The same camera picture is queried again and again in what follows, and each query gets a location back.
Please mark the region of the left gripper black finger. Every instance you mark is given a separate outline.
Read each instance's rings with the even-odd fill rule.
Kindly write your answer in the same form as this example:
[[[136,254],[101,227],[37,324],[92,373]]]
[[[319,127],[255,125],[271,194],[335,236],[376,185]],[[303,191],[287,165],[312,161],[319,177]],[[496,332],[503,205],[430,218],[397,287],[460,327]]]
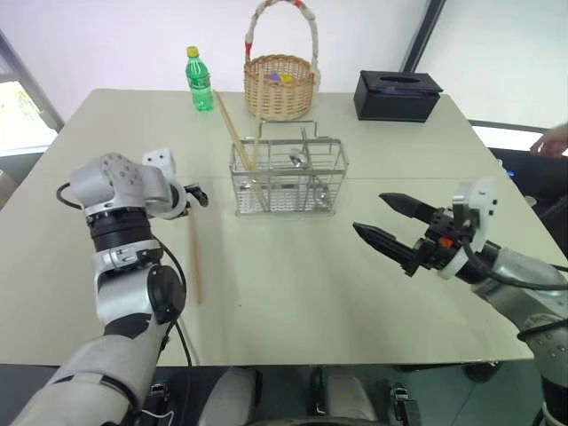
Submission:
[[[201,207],[208,207],[209,206],[209,197],[208,195],[201,189],[199,184],[191,184],[185,187],[185,192],[187,194],[191,194],[195,200],[198,201]]]

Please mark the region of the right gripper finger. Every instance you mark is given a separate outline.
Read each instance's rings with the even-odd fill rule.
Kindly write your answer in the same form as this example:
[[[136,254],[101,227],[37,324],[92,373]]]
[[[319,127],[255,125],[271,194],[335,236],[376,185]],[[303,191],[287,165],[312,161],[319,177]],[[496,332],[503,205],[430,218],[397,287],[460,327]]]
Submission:
[[[352,227],[371,248],[396,262],[404,270],[405,275],[414,276],[420,266],[416,249],[400,243],[394,235],[376,226],[353,222]]]
[[[399,214],[430,223],[438,210],[404,193],[380,193],[379,198]]]

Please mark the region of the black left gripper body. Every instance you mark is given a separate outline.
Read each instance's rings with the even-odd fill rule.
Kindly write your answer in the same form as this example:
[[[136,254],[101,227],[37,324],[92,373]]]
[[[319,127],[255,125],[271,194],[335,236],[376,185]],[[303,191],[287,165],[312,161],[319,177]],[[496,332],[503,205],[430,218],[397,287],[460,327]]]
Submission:
[[[181,216],[187,216],[190,213],[190,209],[192,205],[198,201],[198,185],[197,184],[190,184],[184,185],[184,197],[185,197],[185,207],[181,213]]]

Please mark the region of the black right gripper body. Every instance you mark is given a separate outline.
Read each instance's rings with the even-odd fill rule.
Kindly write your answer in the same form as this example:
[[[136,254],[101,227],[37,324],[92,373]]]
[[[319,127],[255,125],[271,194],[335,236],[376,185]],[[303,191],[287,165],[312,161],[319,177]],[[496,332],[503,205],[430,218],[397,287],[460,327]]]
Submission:
[[[461,248],[453,212],[426,206],[420,207],[415,217],[428,226],[414,245],[419,265],[426,269],[444,269]]]

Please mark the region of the bystander bare hand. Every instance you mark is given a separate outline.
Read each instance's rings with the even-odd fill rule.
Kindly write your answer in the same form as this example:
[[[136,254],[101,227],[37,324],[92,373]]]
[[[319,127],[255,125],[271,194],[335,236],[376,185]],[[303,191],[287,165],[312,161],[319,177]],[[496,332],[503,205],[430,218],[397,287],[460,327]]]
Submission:
[[[567,123],[547,130],[529,149],[531,154],[561,158],[567,151]]]

